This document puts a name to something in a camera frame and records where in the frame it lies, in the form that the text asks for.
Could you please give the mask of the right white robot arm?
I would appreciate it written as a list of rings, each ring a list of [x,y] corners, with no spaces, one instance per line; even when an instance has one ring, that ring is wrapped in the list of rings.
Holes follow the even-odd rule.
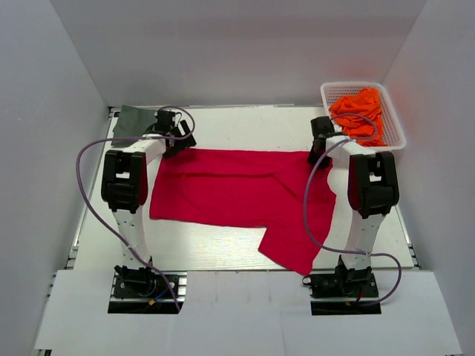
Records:
[[[336,131],[328,116],[314,118],[310,124],[313,142],[307,161],[313,168],[304,191],[304,227],[310,232],[307,200],[316,171],[326,168],[332,159],[347,166],[347,199],[353,210],[347,244],[343,249],[316,244],[339,254],[338,263],[345,271],[336,275],[335,286],[341,294],[350,296],[361,288],[358,272],[370,270],[380,225],[399,201],[395,158],[389,151],[376,152]]]

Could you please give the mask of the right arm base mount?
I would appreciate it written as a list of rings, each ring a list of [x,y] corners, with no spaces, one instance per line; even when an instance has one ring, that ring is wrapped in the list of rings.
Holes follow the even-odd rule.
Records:
[[[309,289],[312,316],[381,314],[379,290],[374,274],[366,281],[343,285],[336,273],[311,274],[302,278]]]

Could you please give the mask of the red t shirt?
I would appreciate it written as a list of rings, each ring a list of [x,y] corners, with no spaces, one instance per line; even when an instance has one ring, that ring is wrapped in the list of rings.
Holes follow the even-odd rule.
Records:
[[[151,195],[153,220],[238,228],[265,228],[260,253],[278,265],[309,274],[330,233],[336,195],[329,168],[319,168],[307,200],[313,166],[304,151],[188,149],[164,159]]]

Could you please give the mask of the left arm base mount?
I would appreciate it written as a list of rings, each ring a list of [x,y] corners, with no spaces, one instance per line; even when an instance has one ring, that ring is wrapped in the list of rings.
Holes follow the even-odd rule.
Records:
[[[160,276],[149,268],[114,267],[109,314],[178,314],[186,293],[186,275]]]

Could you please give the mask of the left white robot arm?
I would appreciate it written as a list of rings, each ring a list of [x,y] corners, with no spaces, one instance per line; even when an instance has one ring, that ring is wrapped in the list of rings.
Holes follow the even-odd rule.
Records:
[[[197,143],[189,112],[167,105],[152,110],[122,106],[105,153],[101,197],[112,211],[122,237],[118,272],[148,268],[152,256],[145,241],[143,206],[148,199],[148,165],[169,159]]]

